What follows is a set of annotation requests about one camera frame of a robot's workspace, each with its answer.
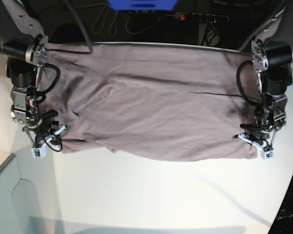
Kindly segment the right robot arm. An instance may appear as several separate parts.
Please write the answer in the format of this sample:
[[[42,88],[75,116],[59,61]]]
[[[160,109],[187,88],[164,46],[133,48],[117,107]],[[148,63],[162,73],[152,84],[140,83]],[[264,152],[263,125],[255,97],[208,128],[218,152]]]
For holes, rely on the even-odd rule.
[[[23,125],[32,143],[33,157],[46,156],[46,148],[62,147],[60,134],[68,126],[55,118],[58,112],[40,113],[39,105],[57,84],[60,70],[46,62],[48,37],[20,0],[0,0],[0,53],[8,57],[11,79],[11,117]]]

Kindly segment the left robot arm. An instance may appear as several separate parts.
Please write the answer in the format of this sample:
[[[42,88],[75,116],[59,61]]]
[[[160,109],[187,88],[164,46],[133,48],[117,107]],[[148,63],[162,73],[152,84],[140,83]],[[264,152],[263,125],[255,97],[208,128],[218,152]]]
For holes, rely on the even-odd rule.
[[[282,0],[240,47],[251,45],[251,60],[240,64],[236,72],[239,92],[246,103],[255,107],[254,120],[242,124],[243,133],[235,135],[260,150],[264,159],[273,156],[276,133],[286,124],[285,92],[293,82],[293,0]],[[259,101],[245,94],[242,69],[251,65],[256,74]]]

